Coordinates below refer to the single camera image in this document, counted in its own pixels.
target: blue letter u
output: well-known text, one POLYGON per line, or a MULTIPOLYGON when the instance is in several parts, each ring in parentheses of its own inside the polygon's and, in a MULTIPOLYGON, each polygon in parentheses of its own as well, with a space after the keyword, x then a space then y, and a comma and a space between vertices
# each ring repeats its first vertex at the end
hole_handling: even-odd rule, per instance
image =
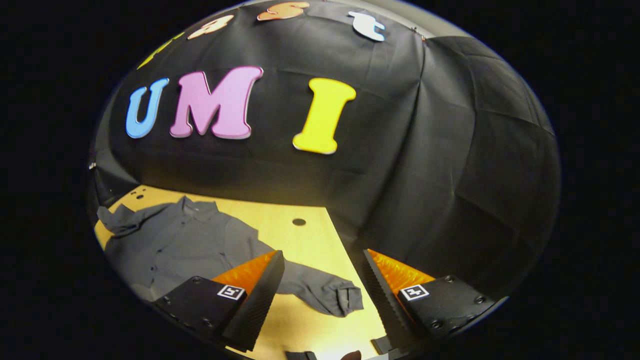
POLYGON ((127 111, 127 134, 134 139, 141 138, 149 134, 151 128, 156 122, 158 112, 158 104, 160 103, 160 95, 162 89, 169 83, 169 79, 163 78, 151 84, 151 97, 149 98, 149 106, 147 107, 147 116, 141 122, 138 122, 138 108, 140 107, 140 99, 147 92, 144 86, 137 89, 129 98, 129 111, 127 111))

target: foam letter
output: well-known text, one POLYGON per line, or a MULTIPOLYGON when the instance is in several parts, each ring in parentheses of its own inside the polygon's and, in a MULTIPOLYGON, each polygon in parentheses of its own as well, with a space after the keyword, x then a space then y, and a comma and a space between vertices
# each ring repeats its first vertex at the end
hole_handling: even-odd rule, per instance
POLYGON ((231 70, 213 92, 209 91, 204 72, 192 72, 180 78, 180 98, 175 123, 170 133, 185 138, 193 128, 189 124, 189 111, 200 135, 207 132, 213 116, 220 110, 218 121, 211 131, 219 138, 244 139, 251 135, 246 123, 246 109, 253 84, 262 77, 259 67, 244 66, 231 70))
POLYGON ((333 139, 340 114, 347 101, 356 98, 356 90, 337 80, 315 78, 309 81, 314 99, 307 122, 300 134, 293 138, 298 150, 333 154, 338 144, 333 139))
POLYGON ((233 15, 227 15, 227 16, 221 17, 220 19, 216 19, 216 20, 213 20, 211 22, 208 22, 208 23, 204 24, 196 32, 194 32, 193 34, 189 35, 189 37, 187 37, 187 40, 191 40, 192 38, 199 37, 202 34, 209 34, 209 33, 212 33, 214 31, 220 30, 221 28, 224 28, 225 26, 227 26, 229 21, 231 21, 231 19, 233 19, 233 18, 234 18, 233 15))
POLYGON ((148 62, 151 61, 152 58, 154 58, 154 55, 159 53, 160 51, 162 51, 162 49, 164 49, 167 45, 169 45, 170 42, 174 41, 175 39, 179 38, 182 36, 182 34, 184 34, 184 32, 180 33, 180 35, 177 35, 176 37, 173 37, 171 40, 165 42, 161 47, 158 47, 156 49, 156 51, 154 51, 151 55, 149 55, 149 57, 142 62, 142 64, 140 64, 140 66, 136 69, 139 70, 141 67, 145 66, 148 62))
POLYGON ((376 18, 363 13, 349 12, 350 16, 353 16, 353 28, 360 34, 375 41, 385 41, 385 37, 382 34, 376 32, 376 28, 382 30, 385 29, 383 24, 376 21, 376 18))
POLYGON ((266 12, 258 15, 258 20, 276 20, 276 19, 291 19, 292 17, 300 16, 305 12, 304 8, 308 8, 309 3, 280 3, 268 8, 266 12))
POLYGON ((138 108, 140 107, 140 99, 147 92, 147 88, 141 87, 131 94, 129 98, 129 110, 127 111, 127 134, 134 138, 141 138, 149 134, 151 128, 156 123, 156 115, 158 104, 160 103, 160 95, 162 89, 169 83, 169 79, 164 78, 151 84, 151 96, 149 97, 149 105, 147 106, 147 116, 142 122, 138 122, 138 108))

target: wrinkled fabric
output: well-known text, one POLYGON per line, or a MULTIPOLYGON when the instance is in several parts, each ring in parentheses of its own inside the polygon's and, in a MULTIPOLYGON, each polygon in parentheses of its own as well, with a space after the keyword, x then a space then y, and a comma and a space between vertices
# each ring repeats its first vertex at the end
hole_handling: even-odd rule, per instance
MULTIPOLYGON (((104 249, 115 270, 140 298, 155 301, 192 276, 207 279, 273 251, 258 231, 218 211, 215 202, 193 202, 132 211, 120 205, 98 218, 113 233, 104 249)), ((321 313, 344 317, 363 309, 360 288, 351 281, 285 261, 278 288, 321 313)))

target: black background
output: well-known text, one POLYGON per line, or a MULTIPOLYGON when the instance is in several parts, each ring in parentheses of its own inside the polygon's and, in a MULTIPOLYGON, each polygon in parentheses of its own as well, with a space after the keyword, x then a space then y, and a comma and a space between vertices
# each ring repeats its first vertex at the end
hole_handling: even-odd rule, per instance
MULTIPOLYGON (((2 264, 4 296, 15 301, 3 308, 3 343, 22 359, 215 358, 145 312, 110 269, 86 217, 84 170, 95 121, 120 78, 167 39, 233 3, 24 5, 3 22, 10 231, 2 264)), ((618 282, 639 234, 631 141, 638 126, 630 112, 638 91, 632 67, 623 64, 637 12, 611 3, 423 6, 524 77, 553 123, 563 162, 560 215, 540 262, 492 317, 428 358, 630 356, 619 340, 635 316, 618 282)))

